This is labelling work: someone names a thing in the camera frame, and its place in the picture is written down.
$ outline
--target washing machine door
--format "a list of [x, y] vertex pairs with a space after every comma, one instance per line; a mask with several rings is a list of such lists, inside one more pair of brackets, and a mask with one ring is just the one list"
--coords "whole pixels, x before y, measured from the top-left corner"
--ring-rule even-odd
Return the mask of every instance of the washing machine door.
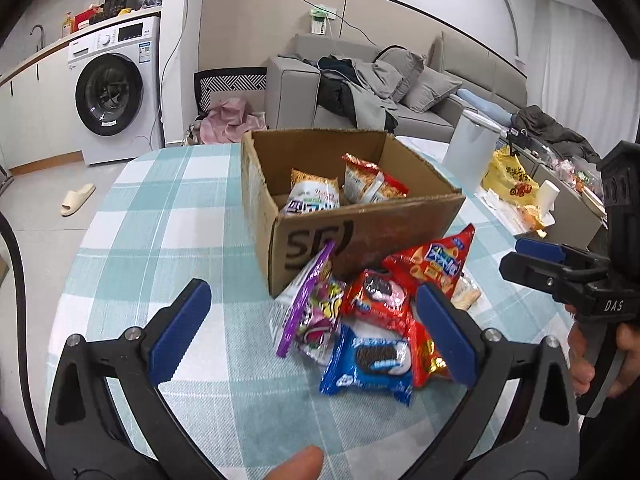
[[119, 134], [142, 102], [142, 76], [130, 59], [102, 54], [84, 67], [76, 84], [78, 115], [94, 134]]

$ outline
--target tiled floor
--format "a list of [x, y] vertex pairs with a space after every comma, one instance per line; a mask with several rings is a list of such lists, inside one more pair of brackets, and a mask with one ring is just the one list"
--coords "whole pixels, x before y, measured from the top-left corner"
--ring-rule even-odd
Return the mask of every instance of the tiled floor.
[[[49, 332], [66, 274], [105, 194], [125, 163], [86, 167], [82, 162], [18, 176], [0, 196], [0, 211], [15, 231], [25, 272], [27, 346], [31, 399], [44, 437], [45, 359]], [[78, 212], [60, 216], [70, 189], [93, 182], [95, 192]], [[4, 240], [0, 254], [8, 262]], [[35, 454], [18, 382], [14, 274], [0, 285], [0, 409], [18, 437]]]

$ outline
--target human hand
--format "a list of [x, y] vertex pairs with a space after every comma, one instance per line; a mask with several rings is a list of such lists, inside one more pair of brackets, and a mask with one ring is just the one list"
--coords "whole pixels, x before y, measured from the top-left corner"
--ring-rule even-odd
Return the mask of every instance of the human hand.
[[[575, 314], [575, 308], [571, 305], [565, 305], [564, 308], [567, 312]], [[589, 391], [589, 386], [595, 377], [596, 370], [584, 358], [587, 339], [580, 331], [577, 323], [574, 323], [569, 332], [568, 342], [569, 373], [574, 384], [574, 391], [578, 395], [584, 395]], [[621, 323], [616, 333], [616, 343], [618, 348], [626, 351], [626, 357], [620, 368], [620, 373], [611, 385], [609, 397], [617, 397], [622, 394], [640, 376], [640, 328]]]
[[324, 453], [316, 446], [307, 446], [272, 470], [264, 480], [318, 480]]

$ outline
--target coffee table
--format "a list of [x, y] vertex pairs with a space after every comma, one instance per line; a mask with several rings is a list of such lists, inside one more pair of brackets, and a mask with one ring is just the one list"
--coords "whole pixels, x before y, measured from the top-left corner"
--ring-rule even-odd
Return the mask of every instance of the coffee table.
[[[212, 307], [166, 402], [207, 457], [231, 479], [260, 479], [308, 444], [326, 451], [322, 478], [395, 479], [443, 427], [465, 389], [434, 379], [408, 408], [391, 396], [318, 392], [322, 370], [300, 355], [277, 359], [264, 286], [244, 224], [240, 146], [170, 148], [126, 165], [78, 251], [60, 298], [47, 357], [47, 399], [65, 339], [118, 337], [144, 326], [193, 277], [209, 282]], [[570, 316], [545, 294], [504, 282], [514, 239], [475, 197], [450, 232], [476, 226], [465, 272], [482, 288], [469, 313], [482, 328], [566, 348]], [[516, 384], [508, 384], [476, 451], [487, 450]], [[133, 444], [150, 454], [116, 381], [113, 397]]]

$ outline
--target control panel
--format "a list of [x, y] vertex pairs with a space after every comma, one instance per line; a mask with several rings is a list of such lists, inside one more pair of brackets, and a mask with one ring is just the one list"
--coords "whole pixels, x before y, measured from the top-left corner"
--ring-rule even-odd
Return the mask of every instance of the control panel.
[[89, 54], [111, 50], [127, 43], [138, 43], [140, 40], [149, 41], [152, 39], [154, 28], [157, 27], [158, 18], [149, 16], [89, 33], [69, 43], [68, 62], [74, 62]]

